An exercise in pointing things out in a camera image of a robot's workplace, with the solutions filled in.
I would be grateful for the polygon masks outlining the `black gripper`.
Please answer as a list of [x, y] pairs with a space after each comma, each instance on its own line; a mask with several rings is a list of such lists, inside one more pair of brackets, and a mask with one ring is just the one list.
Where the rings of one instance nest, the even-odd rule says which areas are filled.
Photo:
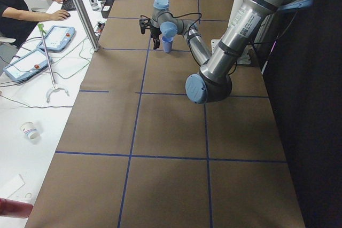
[[159, 49], [160, 48], [160, 35], [162, 34], [159, 27], [155, 27], [153, 25], [150, 25], [150, 32], [151, 32], [151, 38], [153, 39], [153, 49]]

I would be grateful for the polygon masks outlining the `person right forearm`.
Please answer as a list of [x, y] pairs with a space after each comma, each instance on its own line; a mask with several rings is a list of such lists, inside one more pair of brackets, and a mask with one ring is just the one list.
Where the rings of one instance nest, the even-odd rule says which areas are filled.
[[52, 14], [17, 10], [12, 7], [6, 8], [4, 12], [2, 13], [2, 17], [16, 19], [16, 20], [23, 20], [23, 21], [33, 21], [33, 22], [53, 20]]

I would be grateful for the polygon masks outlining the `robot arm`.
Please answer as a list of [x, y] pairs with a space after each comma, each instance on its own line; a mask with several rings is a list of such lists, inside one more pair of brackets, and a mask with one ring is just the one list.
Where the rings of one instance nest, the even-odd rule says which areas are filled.
[[313, 0], [242, 0], [226, 32], [213, 50], [198, 33], [195, 22], [181, 20], [169, 11], [169, 0], [154, 0], [151, 18], [140, 18], [141, 33], [151, 31], [154, 49], [160, 46], [160, 35], [173, 38], [181, 35], [200, 66], [185, 83], [186, 95], [196, 104], [224, 100], [230, 95], [232, 82], [229, 71], [242, 55], [247, 44], [255, 39], [265, 17], [284, 10], [311, 6]]

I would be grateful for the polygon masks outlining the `person right hand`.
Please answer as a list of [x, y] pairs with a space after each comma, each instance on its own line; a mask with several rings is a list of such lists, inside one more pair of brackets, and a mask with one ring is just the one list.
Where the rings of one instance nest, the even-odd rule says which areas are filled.
[[66, 10], [58, 10], [56, 12], [54, 12], [53, 14], [51, 14], [51, 17], [50, 19], [53, 20], [53, 21], [61, 21], [61, 20], [65, 20], [69, 17], [66, 16]]

